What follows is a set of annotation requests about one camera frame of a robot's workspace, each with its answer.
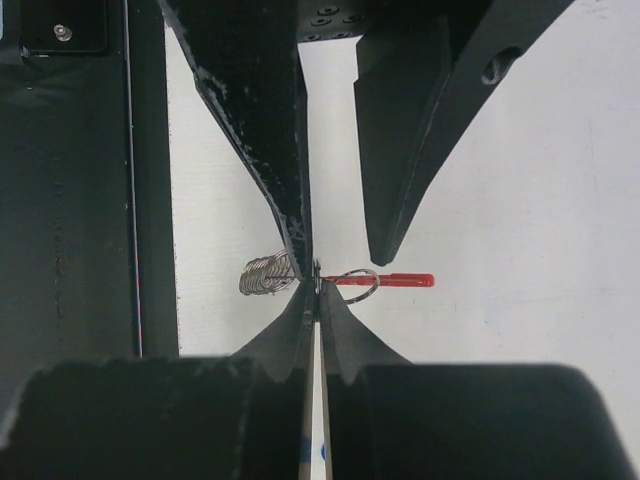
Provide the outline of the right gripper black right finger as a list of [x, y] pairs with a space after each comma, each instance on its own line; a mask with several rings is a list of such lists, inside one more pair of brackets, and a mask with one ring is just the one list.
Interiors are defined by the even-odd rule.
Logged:
[[558, 364], [414, 364], [318, 297], [331, 479], [632, 479], [601, 395]]

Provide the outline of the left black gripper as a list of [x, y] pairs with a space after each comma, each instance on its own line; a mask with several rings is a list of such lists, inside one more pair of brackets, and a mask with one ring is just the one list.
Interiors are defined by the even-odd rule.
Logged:
[[295, 275], [313, 245], [297, 44], [357, 38], [370, 257], [394, 261], [438, 171], [567, 1], [163, 1], [198, 93], [264, 195]]

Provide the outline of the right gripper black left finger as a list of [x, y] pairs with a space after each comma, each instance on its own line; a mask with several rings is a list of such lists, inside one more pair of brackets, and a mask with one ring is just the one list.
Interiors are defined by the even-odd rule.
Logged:
[[314, 289], [225, 357], [64, 362], [5, 415], [5, 479], [296, 479]]

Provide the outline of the keyring with red tag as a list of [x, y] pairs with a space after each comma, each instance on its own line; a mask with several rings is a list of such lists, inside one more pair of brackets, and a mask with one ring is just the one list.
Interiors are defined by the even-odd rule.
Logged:
[[[436, 280], [431, 273], [379, 274], [371, 269], [355, 269], [337, 276], [321, 276], [319, 262], [315, 262], [316, 290], [323, 281], [337, 286], [366, 287], [362, 294], [345, 300], [348, 305], [368, 299], [378, 289], [385, 288], [433, 288]], [[238, 282], [239, 292], [245, 296], [272, 295], [286, 290], [297, 277], [285, 250], [250, 260], [243, 268]]]

